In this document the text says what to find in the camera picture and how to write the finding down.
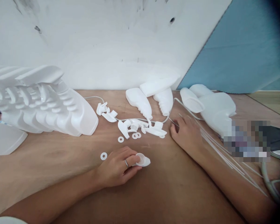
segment wooden table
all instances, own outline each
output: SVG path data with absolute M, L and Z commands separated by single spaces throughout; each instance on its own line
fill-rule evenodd
M 125 91 L 78 91 L 100 96 L 119 119 L 141 118 L 129 105 Z M 173 92 L 180 98 L 179 92 Z M 268 120 L 280 127 L 280 115 L 246 95 L 231 95 L 237 105 L 235 120 Z M 87 99 L 96 110 L 98 98 Z M 153 120 L 163 121 L 158 103 L 149 97 Z M 174 103 L 172 119 L 187 112 Z M 169 131 L 171 122 L 163 129 Z M 61 215 L 56 223 L 243 223 L 232 205 L 204 170 L 170 137 L 143 134 L 118 142 L 117 123 L 99 116 L 92 136 L 73 137 L 59 132 L 29 134 L 10 155 L 0 156 L 0 213 L 21 199 L 102 163 L 100 154 L 129 146 L 151 164 L 123 186 L 92 194 Z

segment pixelated area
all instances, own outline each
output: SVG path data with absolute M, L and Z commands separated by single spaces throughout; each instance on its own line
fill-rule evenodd
M 270 162 L 270 121 L 232 121 L 224 147 L 240 162 Z

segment right hand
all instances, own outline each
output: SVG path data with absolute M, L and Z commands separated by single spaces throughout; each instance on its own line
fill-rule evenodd
M 114 187 L 125 184 L 130 178 L 142 169 L 141 166 L 133 166 L 136 162 L 140 162 L 140 157 L 136 156 L 137 152 L 124 147 L 115 150 L 108 155 L 105 161 L 97 168 L 97 174 L 102 187 Z
M 175 122 L 179 125 L 179 130 L 177 131 L 175 125 L 171 124 L 172 138 L 189 156 L 196 159 L 204 149 L 199 126 L 189 117 L 185 119 L 179 117 Z

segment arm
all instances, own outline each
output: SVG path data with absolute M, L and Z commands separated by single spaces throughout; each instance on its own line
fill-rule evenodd
M 275 204 L 204 148 L 200 129 L 193 119 L 177 118 L 177 122 L 178 132 L 171 125 L 172 138 L 208 173 L 242 216 L 249 223 L 268 222 Z
M 62 212 L 84 197 L 105 187 L 126 183 L 142 167 L 129 166 L 140 162 L 136 151 L 124 147 L 112 152 L 96 169 L 57 183 L 21 200 L 8 208 L 2 216 L 21 219 L 28 224 L 51 223 Z

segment white wall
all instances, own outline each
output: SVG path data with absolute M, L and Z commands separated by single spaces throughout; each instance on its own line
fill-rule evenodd
M 0 65 L 57 65 L 74 89 L 183 77 L 230 2 L 0 0 Z

